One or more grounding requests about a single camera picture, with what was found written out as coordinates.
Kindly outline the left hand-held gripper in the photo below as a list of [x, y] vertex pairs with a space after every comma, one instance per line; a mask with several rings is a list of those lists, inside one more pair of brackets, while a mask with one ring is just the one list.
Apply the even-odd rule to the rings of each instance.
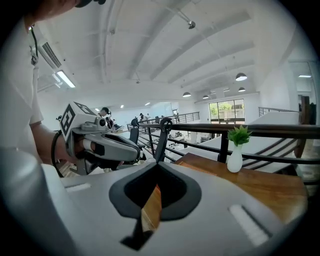
[[[92, 122], [96, 117], [101, 118], [82, 103], [72, 101], [67, 105], [59, 124], [65, 140], [66, 151], [70, 157], [75, 157], [75, 137], [80, 136], [93, 141], [89, 136], [102, 134], [101, 144], [104, 147], [103, 157], [106, 160], [133, 162], [140, 158], [139, 147], [128, 138], [116, 134], [104, 134], [105, 131], [81, 130], [81, 124]], [[97, 157], [94, 156], [93, 160], [90, 159], [90, 156], [93, 155], [94, 153], [90, 150], [89, 145], [76, 162], [77, 174], [88, 175], [97, 168]]]

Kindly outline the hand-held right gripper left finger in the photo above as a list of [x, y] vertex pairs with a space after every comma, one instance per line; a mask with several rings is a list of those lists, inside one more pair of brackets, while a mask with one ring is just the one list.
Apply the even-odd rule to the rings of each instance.
[[73, 241], [67, 256], [157, 256], [142, 209], [156, 186], [155, 162], [63, 180], [61, 215]]

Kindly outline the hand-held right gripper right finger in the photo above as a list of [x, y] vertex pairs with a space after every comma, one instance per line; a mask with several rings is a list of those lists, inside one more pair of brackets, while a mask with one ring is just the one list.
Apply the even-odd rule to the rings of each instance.
[[226, 179], [166, 162], [159, 167], [182, 181], [186, 193], [163, 207], [151, 256], [272, 253], [284, 224], [266, 205]]

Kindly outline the person's left forearm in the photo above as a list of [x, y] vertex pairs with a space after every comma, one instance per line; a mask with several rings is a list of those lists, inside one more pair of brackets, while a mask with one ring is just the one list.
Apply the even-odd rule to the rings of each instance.
[[[41, 121], [30, 125], [37, 153], [44, 164], [53, 165], [51, 147], [56, 132], [49, 130]], [[68, 155], [64, 138], [60, 135], [55, 144], [54, 155], [56, 160], [75, 163], [76, 159]]]

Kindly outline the person's left hand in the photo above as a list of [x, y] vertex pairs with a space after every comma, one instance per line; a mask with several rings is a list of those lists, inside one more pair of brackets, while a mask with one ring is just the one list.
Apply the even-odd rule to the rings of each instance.
[[84, 150], [88, 150], [90, 146], [90, 151], [94, 152], [96, 150], [96, 143], [92, 142], [88, 139], [85, 139], [83, 137], [78, 138], [74, 142], [74, 155], [76, 158], [82, 154]]

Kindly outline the black high-back office chair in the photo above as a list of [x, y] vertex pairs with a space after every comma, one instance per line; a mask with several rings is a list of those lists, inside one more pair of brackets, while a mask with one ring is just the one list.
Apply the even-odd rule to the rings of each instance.
[[154, 155], [154, 159], [157, 163], [164, 161], [165, 150], [172, 125], [172, 119], [169, 117], [165, 117], [160, 121], [160, 137]]
[[139, 147], [139, 149], [142, 150], [145, 147], [145, 145], [138, 144], [139, 127], [140, 126], [139, 126], [138, 118], [136, 117], [132, 119], [129, 140], [135, 143]]

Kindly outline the white vase with green plant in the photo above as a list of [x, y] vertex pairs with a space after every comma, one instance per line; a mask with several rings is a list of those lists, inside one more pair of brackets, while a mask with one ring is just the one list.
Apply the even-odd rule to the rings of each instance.
[[231, 173], [238, 173], [242, 168], [242, 147], [250, 141], [251, 133], [251, 131], [248, 131], [248, 127], [244, 127], [242, 124], [228, 131], [227, 138], [234, 145], [233, 151], [227, 160], [227, 169]]

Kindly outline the black balcony railing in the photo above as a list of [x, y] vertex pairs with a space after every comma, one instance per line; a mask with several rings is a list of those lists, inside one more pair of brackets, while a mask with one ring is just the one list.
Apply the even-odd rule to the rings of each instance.
[[191, 123], [191, 122], [200, 120], [200, 112], [197, 111], [197, 112], [190, 112], [185, 114], [174, 114], [172, 116], [161, 116], [161, 117], [157, 116], [156, 118], [141, 120], [138, 123], [140, 125], [160, 124], [160, 122], [165, 118], [171, 119], [173, 124], [186, 124], [186, 123]]

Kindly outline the dark curved metal railing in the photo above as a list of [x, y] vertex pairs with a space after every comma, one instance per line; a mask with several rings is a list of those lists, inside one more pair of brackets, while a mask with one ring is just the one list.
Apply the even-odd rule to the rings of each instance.
[[316, 125], [273, 125], [273, 124], [171, 124], [167, 121], [165, 128], [174, 131], [200, 132], [208, 134], [220, 134], [220, 148], [209, 147], [190, 142], [182, 142], [170, 138], [169, 141], [182, 144], [191, 148], [196, 148], [212, 153], [217, 153], [217, 160], [221, 163], [227, 162], [227, 156], [233, 151], [228, 150], [230, 138], [235, 133], [246, 134], [248, 138], [279, 138], [279, 140], [270, 146], [262, 149], [258, 153], [241, 153], [240, 158], [244, 163], [243, 168], [258, 170], [272, 163], [281, 163], [288, 165], [320, 165], [320, 158], [303, 159], [301, 155], [307, 139], [320, 139], [320, 126]]

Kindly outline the rectangular ceiling light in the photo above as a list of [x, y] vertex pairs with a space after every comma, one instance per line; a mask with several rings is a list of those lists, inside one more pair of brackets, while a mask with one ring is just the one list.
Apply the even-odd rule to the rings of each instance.
[[68, 78], [68, 76], [65, 74], [63, 70], [59, 70], [56, 73], [63, 81], [65, 84], [67, 84], [70, 88], [75, 88], [76, 86], [74, 83]]

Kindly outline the large glass window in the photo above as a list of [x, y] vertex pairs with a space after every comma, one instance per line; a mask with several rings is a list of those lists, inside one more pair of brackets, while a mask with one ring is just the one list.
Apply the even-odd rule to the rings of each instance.
[[210, 122], [212, 124], [244, 124], [244, 103], [244, 99], [234, 99], [210, 103]]

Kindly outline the ceiling air conditioner vent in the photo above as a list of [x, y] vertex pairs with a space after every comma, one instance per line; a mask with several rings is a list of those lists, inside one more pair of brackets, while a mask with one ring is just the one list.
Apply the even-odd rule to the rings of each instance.
[[44, 42], [38, 46], [38, 52], [47, 64], [54, 70], [58, 70], [62, 64], [48, 42]]

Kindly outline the black stairwell railing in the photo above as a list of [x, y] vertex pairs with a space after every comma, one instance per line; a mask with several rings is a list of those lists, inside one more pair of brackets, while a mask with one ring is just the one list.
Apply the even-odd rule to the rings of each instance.
[[296, 110], [289, 110], [289, 109], [280, 109], [280, 108], [272, 108], [272, 107], [258, 107], [258, 116], [261, 117], [267, 113], [299, 113]]

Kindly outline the person's white shirt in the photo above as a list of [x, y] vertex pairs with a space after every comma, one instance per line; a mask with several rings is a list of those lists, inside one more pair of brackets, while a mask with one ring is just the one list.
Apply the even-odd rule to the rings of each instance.
[[39, 159], [31, 125], [43, 116], [38, 103], [39, 68], [32, 65], [30, 37], [21, 19], [0, 51], [0, 148]]

